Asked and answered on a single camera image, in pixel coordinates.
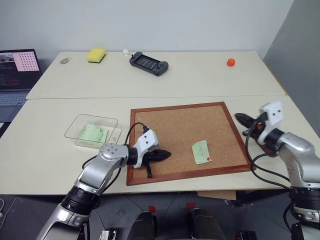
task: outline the laptop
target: laptop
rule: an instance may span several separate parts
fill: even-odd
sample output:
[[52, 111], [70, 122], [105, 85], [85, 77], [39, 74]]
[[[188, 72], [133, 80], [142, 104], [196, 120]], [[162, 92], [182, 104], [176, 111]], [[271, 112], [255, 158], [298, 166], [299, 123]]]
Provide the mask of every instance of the laptop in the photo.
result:
[[0, 51], [0, 123], [14, 119], [41, 75], [34, 49]]

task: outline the laptop screen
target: laptop screen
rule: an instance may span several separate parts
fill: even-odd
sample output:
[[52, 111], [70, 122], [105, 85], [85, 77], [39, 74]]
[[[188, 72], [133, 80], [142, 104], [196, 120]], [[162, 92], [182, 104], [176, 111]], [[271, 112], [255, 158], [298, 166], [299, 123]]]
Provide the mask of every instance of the laptop screen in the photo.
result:
[[30, 90], [41, 74], [34, 49], [0, 51], [0, 92]]

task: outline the orange ball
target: orange ball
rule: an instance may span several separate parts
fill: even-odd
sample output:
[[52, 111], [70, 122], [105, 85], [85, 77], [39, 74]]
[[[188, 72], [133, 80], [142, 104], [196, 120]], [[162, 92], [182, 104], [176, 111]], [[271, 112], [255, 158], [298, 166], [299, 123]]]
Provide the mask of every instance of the orange ball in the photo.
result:
[[229, 58], [228, 61], [226, 62], [226, 64], [229, 67], [233, 67], [236, 64], [236, 60], [234, 60], [233, 58]]

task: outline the floor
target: floor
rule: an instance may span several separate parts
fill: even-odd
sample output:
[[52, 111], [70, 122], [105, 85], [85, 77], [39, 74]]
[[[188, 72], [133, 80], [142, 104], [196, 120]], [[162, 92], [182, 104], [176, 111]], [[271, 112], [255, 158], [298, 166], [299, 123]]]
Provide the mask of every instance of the floor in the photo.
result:
[[[0, 198], [5, 200], [3, 213], [15, 200], [0, 230], [0, 240], [34, 240], [56, 207], [54, 203], [11, 195], [0, 195]], [[291, 235], [282, 219], [288, 203], [286, 193], [242, 207], [235, 207], [231, 201], [223, 199], [199, 197], [194, 192], [104, 195], [96, 212], [106, 228], [118, 230], [117, 240], [127, 239], [133, 222], [149, 206], [155, 206], [156, 240], [187, 238], [185, 216], [189, 211], [187, 207], [194, 204], [197, 208], [207, 209], [216, 218], [228, 240], [233, 240], [238, 230], [255, 231], [258, 240], [290, 240]], [[290, 225], [296, 222], [290, 214], [288, 221]], [[102, 228], [93, 212], [90, 216], [91, 240], [99, 239]]]

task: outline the laptop keyboard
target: laptop keyboard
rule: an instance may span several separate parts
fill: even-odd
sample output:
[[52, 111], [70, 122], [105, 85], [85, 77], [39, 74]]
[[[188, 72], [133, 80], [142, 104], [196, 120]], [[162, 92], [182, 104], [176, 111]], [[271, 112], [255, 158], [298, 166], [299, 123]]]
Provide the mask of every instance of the laptop keyboard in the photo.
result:
[[0, 94], [0, 106], [22, 106], [26, 102], [25, 93], [2, 93]]

